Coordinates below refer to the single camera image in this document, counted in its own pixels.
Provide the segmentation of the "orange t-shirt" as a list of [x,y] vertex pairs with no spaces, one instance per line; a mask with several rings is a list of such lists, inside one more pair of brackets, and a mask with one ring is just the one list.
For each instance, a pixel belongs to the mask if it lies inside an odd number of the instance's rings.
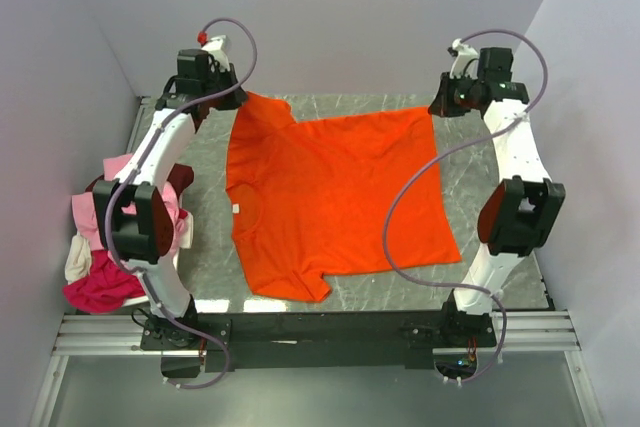
[[299,121],[251,94],[229,139],[232,239],[256,295],[320,302],[328,278],[461,255],[423,107]]

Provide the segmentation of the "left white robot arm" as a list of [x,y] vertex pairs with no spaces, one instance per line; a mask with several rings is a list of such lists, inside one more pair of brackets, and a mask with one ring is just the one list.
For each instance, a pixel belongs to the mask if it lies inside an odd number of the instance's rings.
[[175,227],[162,191],[210,110],[235,110],[248,99],[221,37],[177,55],[177,72],[156,100],[151,126],[113,177],[92,190],[100,240],[121,271],[136,277],[154,321],[176,348],[193,346],[200,325],[181,283],[171,245]]

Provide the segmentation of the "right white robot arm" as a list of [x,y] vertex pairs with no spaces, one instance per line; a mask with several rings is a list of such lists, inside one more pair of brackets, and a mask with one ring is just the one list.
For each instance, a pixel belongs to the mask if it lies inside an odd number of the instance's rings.
[[441,75],[429,111],[443,118],[478,112],[491,136],[499,174],[497,187],[479,213],[479,250],[461,286],[453,291],[460,311],[438,324],[442,340],[460,346],[474,333],[467,314],[490,312],[511,271],[546,243],[566,190],[551,179],[540,159],[528,90],[512,79],[512,50],[476,50],[456,39],[448,51],[453,64]]

